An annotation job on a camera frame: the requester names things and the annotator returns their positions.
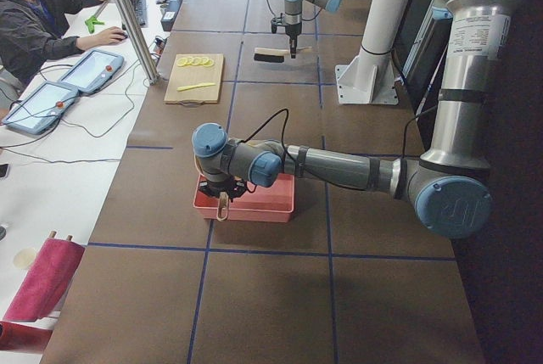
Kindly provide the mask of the operator hand on mouse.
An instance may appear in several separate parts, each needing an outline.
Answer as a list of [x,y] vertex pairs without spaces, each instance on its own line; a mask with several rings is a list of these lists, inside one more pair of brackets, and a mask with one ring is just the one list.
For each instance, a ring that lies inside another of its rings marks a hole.
[[120,27],[110,27],[95,35],[98,46],[118,44],[127,39],[127,34]]

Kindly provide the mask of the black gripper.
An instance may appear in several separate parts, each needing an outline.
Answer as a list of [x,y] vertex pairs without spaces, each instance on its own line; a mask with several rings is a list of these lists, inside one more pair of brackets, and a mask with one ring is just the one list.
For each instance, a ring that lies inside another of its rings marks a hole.
[[208,197],[219,198],[225,193],[229,199],[237,199],[247,192],[247,184],[243,179],[227,176],[225,180],[213,182],[205,178],[199,183],[199,191]]
[[295,59],[297,54],[297,37],[301,34],[301,23],[286,24],[285,34],[289,36],[290,58]]

